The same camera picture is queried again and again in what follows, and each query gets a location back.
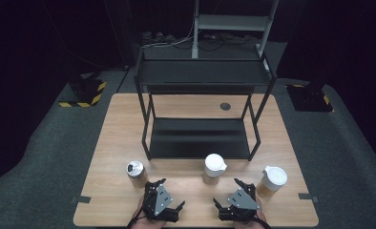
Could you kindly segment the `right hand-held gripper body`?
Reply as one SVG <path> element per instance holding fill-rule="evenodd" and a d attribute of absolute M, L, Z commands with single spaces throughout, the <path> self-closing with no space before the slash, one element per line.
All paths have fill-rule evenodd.
<path fill-rule="evenodd" d="M 232 221 L 251 221 L 257 219 L 261 206 L 256 201 L 254 184 L 244 184 L 227 201 L 229 207 L 219 205 L 219 219 Z"/>

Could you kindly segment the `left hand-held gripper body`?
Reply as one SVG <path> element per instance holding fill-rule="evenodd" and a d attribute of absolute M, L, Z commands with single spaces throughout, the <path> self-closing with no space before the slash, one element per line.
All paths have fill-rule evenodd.
<path fill-rule="evenodd" d="M 147 219 L 177 222 L 179 213 L 174 214 L 169 205 L 173 198 L 170 196 L 164 185 L 155 186 L 154 182 L 145 184 L 144 200 L 142 210 Z"/>

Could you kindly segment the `white-lid glass jar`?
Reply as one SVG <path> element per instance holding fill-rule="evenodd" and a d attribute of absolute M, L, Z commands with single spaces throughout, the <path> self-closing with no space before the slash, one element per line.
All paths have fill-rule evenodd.
<path fill-rule="evenodd" d="M 219 182 L 220 176 L 226 171 L 227 164 L 222 156 L 210 154 L 204 161 L 203 181 L 209 185 L 215 185 Z"/>
<path fill-rule="evenodd" d="M 287 182 L 288 176 L 284 169 L 276 166 L 266 166 L 256 190 L 263 198 L 272 197 Z"/>

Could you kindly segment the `black two-tier metal rack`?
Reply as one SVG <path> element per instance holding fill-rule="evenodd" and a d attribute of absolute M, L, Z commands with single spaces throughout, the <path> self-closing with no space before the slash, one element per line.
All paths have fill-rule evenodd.
<path fill-rule="evenodd" d="M 148 159 L 204 158 L 218 153 L 250 161 L 261 145 L 258 122 L 277 77 L 259 59 L 147 58 L 136 62 L 135 84 L 144 119 L 142 146 Z M 244 96 L 239 117 L 158 117 L 143 95 Z"/>

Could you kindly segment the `person's right hand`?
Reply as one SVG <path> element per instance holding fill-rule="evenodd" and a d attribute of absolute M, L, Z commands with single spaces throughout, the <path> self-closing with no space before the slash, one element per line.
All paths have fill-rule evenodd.
<path fill-rule="evenodd" d="M 260 206 L 260 209 L 257 211 L 258 218 L 266 223 L 267 219 L 262 211 L 261 201 L 258 197 L 256 197 L 256 202 Z M 265 227 L 262 224 L 256 221 L 249 221 L 249 222 L 233 221 L 232 225 L 235 229 L 265 229 Z"/>

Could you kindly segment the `person's left hand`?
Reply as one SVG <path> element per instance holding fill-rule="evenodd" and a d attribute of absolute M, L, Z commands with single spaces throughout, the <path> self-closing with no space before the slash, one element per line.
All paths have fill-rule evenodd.
<path fill-rule="evenodd" d="M 127 229 L 162 229 L 167 222 L 161 220 L 150 220 L 146 218 L 142 210 L 144 197 L 141 197 L 136 210 L 132 214 L 132 219 L 127 225 Z"/>

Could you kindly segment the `black yellow striped base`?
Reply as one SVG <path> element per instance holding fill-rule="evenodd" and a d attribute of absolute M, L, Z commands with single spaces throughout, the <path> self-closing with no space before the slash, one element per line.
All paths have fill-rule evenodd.
<path fill-rule="evenodd" d="M 77 97 L 75 101 L 59 100 L 58 105 L 63 108 L 95 106 L 101 98 L 106 83 L 100 79 L 83 78 L 79 75 L 70 81 L 70 88 Z"/>
<path fill-rule="evenodd" d="M 333 107 L 322 90 L 311 91 L 306 85 L 287 85 L 294 109 L 299 112 L 330 113 Z"/>

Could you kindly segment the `black power strip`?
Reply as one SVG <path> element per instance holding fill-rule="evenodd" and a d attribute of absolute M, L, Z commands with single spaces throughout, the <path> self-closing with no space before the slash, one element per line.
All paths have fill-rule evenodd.
<path fill-rule="evenodd" d="M 152 33 L 151 31 L 146 31 L 141 35 L 141 45 L 161 45 L 161 44 L 169 44 L 175 42 L 177 39 L 172 35 L 164 35 L 161 31 L 156 33 Z"/>

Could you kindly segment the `grey metal stand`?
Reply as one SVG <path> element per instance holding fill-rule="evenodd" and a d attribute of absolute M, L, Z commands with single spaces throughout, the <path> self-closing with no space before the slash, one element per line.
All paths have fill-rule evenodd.
<path fill-rule="evenodd" d="M 247 16 L 200 14 L 199 0 L 195 0 L 194 36 L 191 57 L 198 58 L 198 33 L 200 30 L 260 31 L 262 38 L 261 42 L 256 45 L 256 51 L 258 56 L 262 56 L 280 0 L 271 0 L 271 2 L 270 12 L 266 16 Z"/>

